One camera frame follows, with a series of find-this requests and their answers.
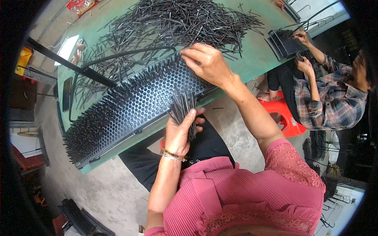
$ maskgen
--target silver bangle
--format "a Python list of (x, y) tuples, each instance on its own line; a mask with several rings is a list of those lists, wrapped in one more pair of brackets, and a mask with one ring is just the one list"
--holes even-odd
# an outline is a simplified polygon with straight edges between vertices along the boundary
[(172, 160), (179, 160), (181, 162), (185, 162), (187, 161), (185, 158), (177, 158), (177, 157), (173, 157), (173, 156), (170, 156), (166, 153), (163, 154), (163, 157), (166, 157), (166, 158), (169, 158), (169, 159), (172, 159)]

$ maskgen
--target bracelet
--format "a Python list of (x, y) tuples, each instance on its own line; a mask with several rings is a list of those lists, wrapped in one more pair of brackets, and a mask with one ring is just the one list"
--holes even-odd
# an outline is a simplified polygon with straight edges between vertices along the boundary
[(182, 162), (187, 161), (185, 156), (179, 156), (179, 155), (173, 154), (166, 149), (164, 149), (164, 151), (163, 151), (163, 156), (170, 158), (170, 159), (173, 159), (173, 160), (180, 160)]
[(169, 159), (172, 159), (172, 160), (179, 160), (181, 162), (187, 161), (185, 158), (177, 158), (177, 157), (173, 157), (173, 156), (167, 155), (165, 153), (163, 154), (163, 157), (166, 157), (166, 158), (169, 158)]

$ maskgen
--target pink blouse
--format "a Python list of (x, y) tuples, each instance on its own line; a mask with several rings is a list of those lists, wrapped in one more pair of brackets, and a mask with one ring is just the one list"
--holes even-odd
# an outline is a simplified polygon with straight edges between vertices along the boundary
[(233, 168), (214, 157), (183, 170), (180, 189), (163, 213), (164, 227), (145, 236), (216, 236), (235, 225), (265, 225), (313, 235), (325, 185), (285, 139), (267, 149), (265, 170)]

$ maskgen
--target bundle of black sticks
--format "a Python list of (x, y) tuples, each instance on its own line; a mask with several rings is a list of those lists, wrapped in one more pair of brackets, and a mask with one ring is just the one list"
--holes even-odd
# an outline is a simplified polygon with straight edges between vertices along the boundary
[[(257, 14), (224, 7), (212, 0), (140, 0), (130, 6), (124, 15), (115, 17), (99, 30), (109, 29), (99, 43), (83, 52), (83, 63), (112, 54), (140, 48), (159, 46), (188, 47), (206, 43), (219, 49), (225, 58), (242, 57), (242, 38), (248, 30), (261, 35), (264, 25)], [(168, 50), (154, 50), (131, 54), (90, 66), (93, 70), (119, 83), (135, 71), (159, 60)], [(78, 78), (75, 96), (76, 109), (84, 108), (97, 93), (103, 95), (108, 88), (86, 77)]]
[[(178, 89), (175, 86), (175, 89), (172, 92), (172, 104), (170, 106), (170, 114), (168, 111), (167, 113), (172, 118), (173, 122), (177, 125), (180, 125), (186, 115), (188, 115), (189, 111), (196, 106), (196, 98), (194, 97), (194, 93), (187, 93), (185, 87), (182, 90)], [(191, 127), (188, 131), (188, 141), (192, 141), (195, 139), (195, 134), (197, 133), (197, 128), (195, 125), (195, 121), (192, 123)]]

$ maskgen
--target black pants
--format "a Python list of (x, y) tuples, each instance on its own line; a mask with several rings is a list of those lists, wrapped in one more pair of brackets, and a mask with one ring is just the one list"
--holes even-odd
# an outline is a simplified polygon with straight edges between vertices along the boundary
[(268, 88), (272, 91), (277, 91), (281, 86), (291, 115), (300, 124), (297, 103), (295, 102), (293, 76), (297, 79), (305, 79), (304, 73), (297, 69), (294, 60), (290, 60), (268, 71)]
[[(185, 169), (199, 161), (218, 156), (228, 156), (232, 165), (235, 167), (235, 161), (225, 142), (209, 121), (206, 118), (205, 120), (206, 122), (200, 125), (203, 127), (203, 131), (197, 133), (196, 139), (190, 144), (190, 149), (187, 154), (190, 159), (183, 162), (181, 168)], [(147, 147), (164, 135), (165, 130), (163, 129), (119, 154), (119, 157), (126, 167), (149, 192), (155, 182), (161, 156), (151, 152)]]

